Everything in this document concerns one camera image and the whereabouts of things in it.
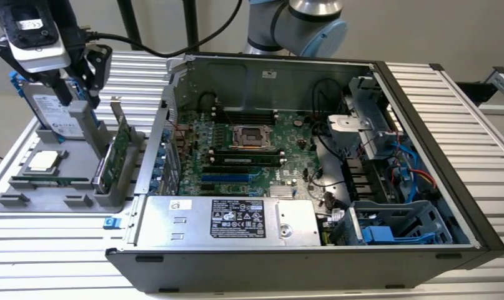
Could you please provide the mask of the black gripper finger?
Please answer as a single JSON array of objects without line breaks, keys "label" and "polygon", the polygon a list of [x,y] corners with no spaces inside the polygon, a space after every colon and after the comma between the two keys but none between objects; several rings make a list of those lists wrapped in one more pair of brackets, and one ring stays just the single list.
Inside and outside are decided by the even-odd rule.
[{"label": "black gripper finger", "polygon": [[81,54],[81,78],[79,86],[89,107],[96,109],[101,102],[99,93],[109,78],[112,48],[104,44],[87,44]]},{"label": "black gripper finger", "polygon": [[61,79],[60,69],[71,65],[71,58],[61,39],[51,46],[20,49],[1,36],[0,58],[24,79],[51,88],[64,106],[69,104],[72,95]]}]

